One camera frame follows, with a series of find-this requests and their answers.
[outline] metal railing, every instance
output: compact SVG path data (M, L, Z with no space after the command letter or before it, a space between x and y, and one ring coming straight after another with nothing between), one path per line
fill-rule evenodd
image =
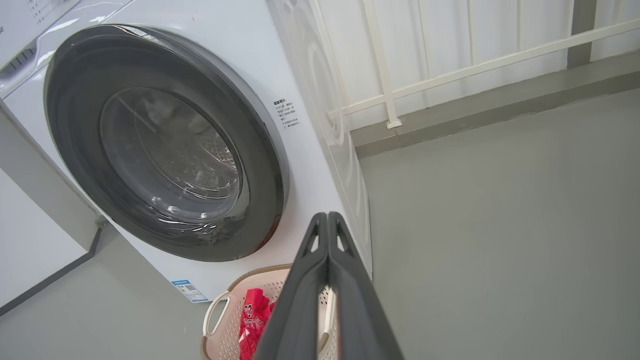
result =
M327 47L327 51L329 56L332 57L332 61L335 61L335 56L333 55L333 48L331 45L331 41L328 38L328 32L326 29L326 24L324 23L322 10L319 5L319 1L314 0L314 6L316 7L316 11L319 14L320 22L319 26L321 27L321 34L323 36L324 45ZM426 57L426 68L429 69L429 63L433 61L433 55L430 51L430 46L428 42L428 34L426 23L426 9L422 4L422 1L418 1L419 10L420 10L420 25L422 28L422 41L424 42L424 51ZM465 67L462 69L458 69L446 74L442 74L435 77L430 77L428 79L419 81L409 86L405 86L399 88L397 90L393 90L391 86L391 82L389 79L389 71L387 65L387 59L385 57L382 37L380 33L380 29L378 26L378 18L376 16L376 10L373 3L373 0L362 0L362 4L364 6L364 13L367 20L369 37L371 39L371 44L375 57L375 66L378 72L378 77L382 87L382 94L371 97L366 100L354 102L348 104L342 109L343 115L348 115L354 113L356 111L361 111L367 108L371 108L373 106L384 104L387 108L388 114L388 122L387 128L392 129L393 127L401 126L402 122L398 119L396 114L396 105L395 100L401 97L405 97L407 95L411 95L417 92L421 92L430 88L434 88L436 86L444 85L447 83L451 83L453 81L457 81L463 78L467 78L469 76L473 76L476 74L480 74L483 72L487 72L490 70L494 70L497 68L501 68L507 65L511 65L513 63L517 63L520 61L528 60L531 58L536 58L538 56L550 54L556 51L560 51L563 49L568 49L570 47L586 44L589 42L593 42L595 40L600 40L603 38L611 37L614 35L626 33L628 31L633 31L636 29L640 29L640 19L635 19L626 22L620 22L622 9L625 7L625 2L627 0L616 0L614 5L614 25L604 26L602 28L594 29L591 31L586 31L583 33L579 33L576 35L571 35L572 32L572 23L573 23L573 4L575 0L569 0L568 6L568 17L566 20L566 33L564 34L564 38L560 40L556 40L553 42L549 42L543 45L539 45L536 47L532 47L529 49L524 49L523 47L523 33L522 33L522 24L523 24L523 11L522 11L522 1L517 0L517 20L516 20L516 42L518 51L512 54L508 54L505 56L501 56L496 59L492 59L489 61L485 61L482 63L477 63L476 56L476 42L474 41L474 23L473 23L473 14L474 14L474 0L467 0L467 22L468 22L468 31L469 31L469 53L471 57L471 66ZM344 89L342 85L342 79L338 79L339 85Z

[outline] concrete floor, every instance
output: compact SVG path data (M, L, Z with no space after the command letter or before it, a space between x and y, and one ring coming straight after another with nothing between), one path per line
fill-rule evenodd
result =
M640 359L640 90L361 160L407 359Z
M640 91L362 160L407 359L640 359ZM0 318L0 359L199 359L190 304L113 229Z
M200 359L207 306L110 227L93 259L0 317L0 359Z

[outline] white washing machine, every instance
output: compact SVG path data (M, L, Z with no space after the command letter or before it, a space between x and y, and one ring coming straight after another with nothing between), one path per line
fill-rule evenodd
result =
M4 106L192 302L290 263L320 211L345 215L371 274L311 0L45 3L2 5Z

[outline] beige plastic basket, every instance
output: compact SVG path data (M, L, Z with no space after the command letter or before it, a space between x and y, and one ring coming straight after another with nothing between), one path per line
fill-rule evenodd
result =
M238 360L240 358L238 334L247 290L259 288L270 301L277 300L290 268L290 264L278 265L248 272L213 300L202 325L200 354L203 360ZM209 332L211 313L216 304L222 300L226 300L227 303L213 330ZM335 295L325 288L318 299L318 359L337 360L338 358L335 303Z

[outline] red cloth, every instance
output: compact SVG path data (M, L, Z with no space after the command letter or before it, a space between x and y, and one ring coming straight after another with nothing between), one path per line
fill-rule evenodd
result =
M261 289L247 290L240 319L240 360L253 359L258 341L275 304L269 304L269 299L262 294Z

